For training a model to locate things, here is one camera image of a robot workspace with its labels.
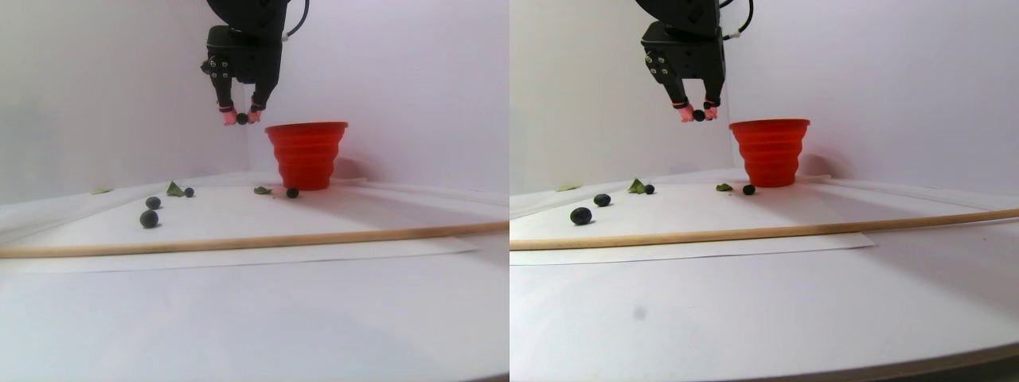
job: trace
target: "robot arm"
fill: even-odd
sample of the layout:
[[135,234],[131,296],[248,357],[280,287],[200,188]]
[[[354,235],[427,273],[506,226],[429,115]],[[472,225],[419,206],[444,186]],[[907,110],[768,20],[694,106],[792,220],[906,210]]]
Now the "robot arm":
[[[304,24],[309,0],[305,0],[301,21],[285,35],[283,22],[289,0],[208,2],[216,15],[227,23],[209,30],[206,41],[209,56],[201,66],[216,90],[216,104],[223,113],[223,124],[258,122],[279,79],[282,42]],[[240,84],[255,85],[248,114],[238,114],[233,107],[230,90],[234,78]]]
[[[726,52],[722,42],[740,36],[753,16],[729,36],[721,33],[720,8],[733,0],[636,0],[657,21],[648,26],[641,39],[644,63],[654,79],[679,110],[682,121],[712,120],[721,106],[721,87],[726,81]],[[704,111],[694,110],[683,88],[683,79],[704,83]]]

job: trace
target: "white paper sheet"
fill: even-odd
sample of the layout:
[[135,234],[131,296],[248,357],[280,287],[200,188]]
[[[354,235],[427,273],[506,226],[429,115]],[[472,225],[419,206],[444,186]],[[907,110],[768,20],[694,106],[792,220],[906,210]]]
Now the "white paper sheet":
[[[255,195],[252,181],[274,187],[272,196]],[[287,199],[284,189],[259,174],[228,174],[204,181],[182,181],[196,188],[195,198],[166,197],[157,192],[91,216],[63,223],[2,247],[59,247],[110,243],[162,242],[206,238],[252,237],[457,225],[505,218],[505,207],[465,201],[451,196],[418,195],[405,190],[343,185],[359,181],[336,181],[330,188],[302,193]],[[199,184],[248,184],[211,186]],[[144,229],[139,216],[146,211],[145,199],[158,196],[160,226]],[[96,204],[113,196],[77,196],[82,203]],[[34,206],[45,209],[46,201]],[[19,214],[31,212],[19,206]],[[214,267],[267,263],[352,260],[461,253],[477,248],[444,237],[418,240],[366,242],[203,253],[129,255],[76,259],[4,259],[0,273],[103,272],[143,269]]]
[[[814,181],[829,178],[828,175],[797,176],[797,181]],[[743,169],[727,168],[686,174],[653,176],[640,178],[645,184],[700,184],[717,183],[747,183],[747,174]],[[633,179],[615,181],[611,183],[601,183],[585,185],[580,188],[570,189],[561,193],[543,192],[525,195],[515,195],[509,198],[509,218],[517,219],[531,214],[536,214],[555,207],[566,206],[571,203],[581,202],[594,198],[598,194],[611,194],[630,188]]]
[[[763,228],[845,222],[809,187],[793,184],[758,188],[744,196],[739,188],[714,190],[714,184],[658,184],[654,195],[619,192],[612,204],[599,208],[590,200],[514,219],[511,239],[614,236],[682,231]],[[587,207],[592,223],[570,221],[570,212]],[[644,260],[742,256],[837,250],[873,245],[860,233],[717,241],[621,249],[511,253],[511,265],[554,265]]]
[[0,208],[0,244],[84,219],[158,193],[160,186],[141,185],[100,195],[74,195],[6,205]]

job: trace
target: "white table surface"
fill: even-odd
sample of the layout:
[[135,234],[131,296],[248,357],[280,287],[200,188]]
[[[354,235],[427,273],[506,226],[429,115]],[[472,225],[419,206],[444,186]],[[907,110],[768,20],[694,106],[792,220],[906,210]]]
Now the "white table surface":
[[505,374],[508,235],[460,238],[481,250],[4,275],[0,380],[450,381]]
[[[690,178],[702,180],[703,174]],[[849,221],[978,211],[837,185],[815,187]],[[1019,206],[1019,198],[889,188]],[[875,247],[511,267],[512,378],[803,376],[1019,342],[1019,223],[867,236]]]

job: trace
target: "blueberry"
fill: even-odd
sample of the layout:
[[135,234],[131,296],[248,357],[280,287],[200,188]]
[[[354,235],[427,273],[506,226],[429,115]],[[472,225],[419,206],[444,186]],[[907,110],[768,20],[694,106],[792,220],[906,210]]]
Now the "blueberry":
[[570,213],[570,220],[577,225],[584,225],[591,222],[591,210],[587,207],[580,207]]
[[607,195],[598,194],[594,197],[594,204],[598,207],[608,206],[609,203],[612,203],[612,198]]
[[155,227],[159,224],[159,215],[155,211],[148,210],[142,213],[142,218],[139,219],[142,222],[142,226],[146,228]]
[[159,205],[162,203],[163,201],[160,201],[159,198],[152,197],[145,200],[145,207],[148,207],[150,210],[158,210]]

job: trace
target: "green leaf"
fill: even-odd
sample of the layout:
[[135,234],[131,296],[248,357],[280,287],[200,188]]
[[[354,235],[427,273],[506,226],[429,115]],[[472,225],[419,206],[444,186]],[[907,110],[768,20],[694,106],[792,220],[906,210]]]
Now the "green leaf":
[[630,194],[644,194],[644,183],[635,178],[633,184],[630,184]]
[[177,183],[174,183],[173,180],[170,180],[170,186],[166,188],[166,196],[180,198],[184,196],[184,190],[180,189],[180,187],[177,186]]

